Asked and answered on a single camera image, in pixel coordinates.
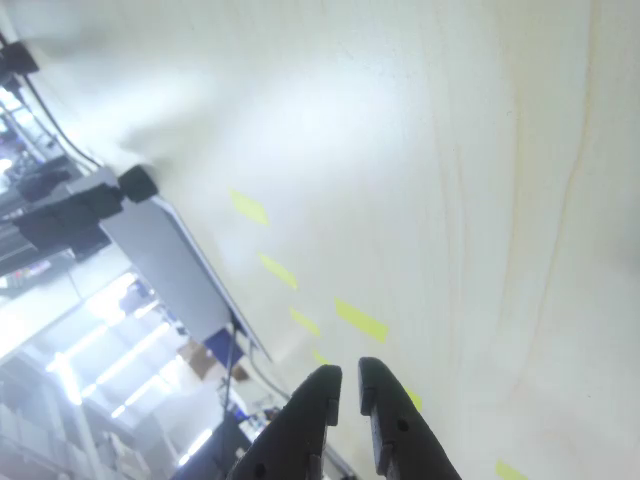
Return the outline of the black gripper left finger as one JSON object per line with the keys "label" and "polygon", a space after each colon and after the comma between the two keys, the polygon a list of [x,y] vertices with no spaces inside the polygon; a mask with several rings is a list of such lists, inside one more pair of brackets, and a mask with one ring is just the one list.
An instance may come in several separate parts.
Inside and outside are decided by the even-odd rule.
{"label": "black gripper left finger", "polygon": [[228,477],[321,479],[327,429],[338,424],[341,382],[342,370],[337,365],[322,365],[313,371]]}

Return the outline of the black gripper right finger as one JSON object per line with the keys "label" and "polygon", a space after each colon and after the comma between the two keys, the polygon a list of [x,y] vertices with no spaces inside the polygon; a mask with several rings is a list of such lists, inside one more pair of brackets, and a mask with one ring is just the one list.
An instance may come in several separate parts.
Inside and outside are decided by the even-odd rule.
{"label": "black gripper right finger", "polygon": [[409,394],[378,358],[358,362],[360,413],[370,419],[376,472],[387,479],[459,480]]}

